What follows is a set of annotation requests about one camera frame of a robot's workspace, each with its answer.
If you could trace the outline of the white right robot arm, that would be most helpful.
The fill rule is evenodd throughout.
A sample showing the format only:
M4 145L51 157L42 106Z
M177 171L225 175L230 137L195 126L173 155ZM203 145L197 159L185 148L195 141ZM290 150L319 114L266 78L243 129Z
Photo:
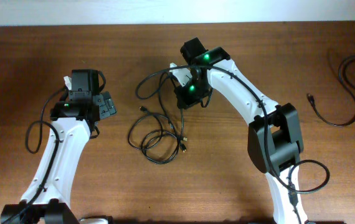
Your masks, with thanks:
M301 204L299 166L303 138L295 107L283 106L258 90L222 48L207 50L198 38L183 44L180 53L185 67L171 64L179 82L175 89L177 107L202 104L216 90L239 112L248 126L248 154L267 178L273 200L275 223L308 223Z

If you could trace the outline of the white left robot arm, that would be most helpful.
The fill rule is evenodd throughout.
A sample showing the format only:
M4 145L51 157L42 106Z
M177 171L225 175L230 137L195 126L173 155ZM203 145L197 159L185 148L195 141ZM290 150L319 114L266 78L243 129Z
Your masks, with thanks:
M98 122L116 114L106 78L99 70L72 70L54 95L59 100L50 110L50 120L40 118L39 127L49 127L42 159L17 204L5 205L1 223L109 223L107 217L79 220L71 211L72 184L82 151L99 136Z

